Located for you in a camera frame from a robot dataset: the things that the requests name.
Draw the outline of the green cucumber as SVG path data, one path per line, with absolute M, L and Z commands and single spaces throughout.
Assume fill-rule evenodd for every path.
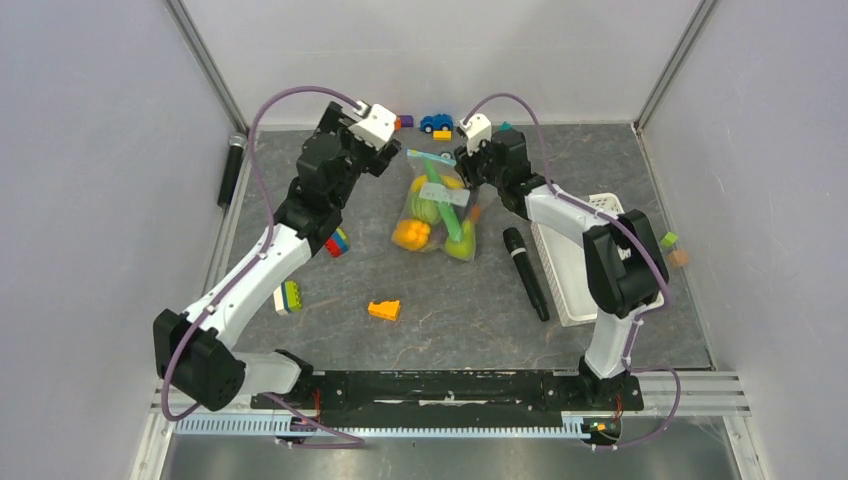
M 430 187 L 422 186 L 419 194 L 426 199 L 440 202 L 440 213 L 448 237 L 451 240 L 460 241 L 462 239 L 461 223 L 456 216 L 453 205 L 449 202 L 449 189 L 442 182 L 441 175 L 436 171 L 431 161 L 424 159 L 423 162 L 428 179 L 427 183 L 430 184 Z

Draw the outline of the clear zip top bag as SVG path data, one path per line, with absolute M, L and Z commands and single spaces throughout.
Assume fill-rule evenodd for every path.
M 413 176 L 403 210 L 391 235 L 396 246 L 411 252 L 442 251 L 470 262 L 477 248 L 477 227 L 495 198 L 490 186 L 473 187 L 455 170 L 452 153 L 408 149 Z

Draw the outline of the green cabbage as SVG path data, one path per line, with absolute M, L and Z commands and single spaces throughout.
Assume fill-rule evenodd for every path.
M 439 201 L 422 198 L 418 192 L 412 192 L 408 207 L 410 215 L 421 222 L 431 226 L 442 222 Z

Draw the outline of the orange green mango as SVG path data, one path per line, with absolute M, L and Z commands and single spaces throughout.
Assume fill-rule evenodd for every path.
M 444 251 L 455 259 L 471 261 L 476 251 L 476 227 L 472 220 L 466 219 L 461 224 L 461 228 L 462 239 L 454 241 L 448 238 L 444 244 Z

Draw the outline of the yellow bell pepper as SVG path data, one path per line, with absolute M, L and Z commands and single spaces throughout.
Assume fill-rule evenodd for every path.
M 418 219 L 401 220 L 392 234 L 392 242 L 409 251 L 418 251 L 429 243 L 431 226 Z

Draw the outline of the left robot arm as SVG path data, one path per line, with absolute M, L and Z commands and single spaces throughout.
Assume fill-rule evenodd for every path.
M 336 232 L 360 176 L 380 176 L 400 152 L 393 136 L 396 118 L 379 104 L 361 102 L 352 114 L 335 102 L 327 106 L 302 146 L 286 199 L 252 249 L 202 298 L 155 318 L 163 397 L 176 388 L 209 411 L 239 395 L 276 393 L 295 408 L 312 399 L 314 381 L 293 358 L 232 349 L 273 291 Z

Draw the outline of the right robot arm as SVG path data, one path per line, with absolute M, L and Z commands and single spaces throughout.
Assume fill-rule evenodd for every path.
M 670 297 L 669 273 L 649 219 L 636 209 L 600 210 L 534 172 L 525 136 L 515 129 L 456 131 L 466 142 L 454 151 L 456 170 L 467 184 L 493 186 L 509 211 L 581 248 L 598 314 L 578 365 L 577 392 L 591 408 L 606 406 L 625 388 L 642 315 L 657 298 Z

